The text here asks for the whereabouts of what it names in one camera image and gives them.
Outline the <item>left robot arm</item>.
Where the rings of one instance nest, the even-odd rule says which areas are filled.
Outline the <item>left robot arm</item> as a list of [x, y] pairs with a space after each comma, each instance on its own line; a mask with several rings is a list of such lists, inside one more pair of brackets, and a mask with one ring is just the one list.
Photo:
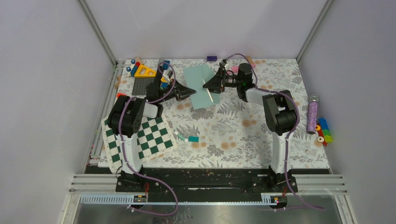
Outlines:
[[196, 90], [181, 85], [172, 79], [166, 88], [159, 81], [146, 87], [144, 98], [121, 95], [117, 98], [108, 118], [107, 127], [115, 135], [120, 146], [121, 168], [129, 174], [127, 186], [134, 192], [144, 188], [141, 169], [143, 159], [154, 157], [176, 146], [175, 139], [162, 117], [162, 102], [176, 99], [182, 101], [195, 94]]

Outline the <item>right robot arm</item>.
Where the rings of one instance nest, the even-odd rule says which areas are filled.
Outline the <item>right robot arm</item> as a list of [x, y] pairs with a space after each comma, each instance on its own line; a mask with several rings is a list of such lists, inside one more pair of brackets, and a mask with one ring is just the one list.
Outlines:
[[235, 88], [244, 102], [261, 105], [268, 129], [272, 132], [272, 158], [266, 185], [280, 192], [289, 185], [291, 174], [288, 165], [290, 139], [299, 123], [299, 111], [289, 90], [260, 89], [253, 82], [255, 72], [248, 63], [238, 67], [237, 74], [221, 65], [216, 74], [203, 84], [210, 93], [222, 93], [225, 88]]

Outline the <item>green white glue stick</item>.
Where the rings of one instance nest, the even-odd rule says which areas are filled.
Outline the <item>green white glue stick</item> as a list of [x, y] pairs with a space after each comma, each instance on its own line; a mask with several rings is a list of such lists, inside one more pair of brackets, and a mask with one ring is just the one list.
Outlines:
[[188, 142], [188, 139], [184, 137], [179, 131], [174, 131], [174, 134], [183, 142]]

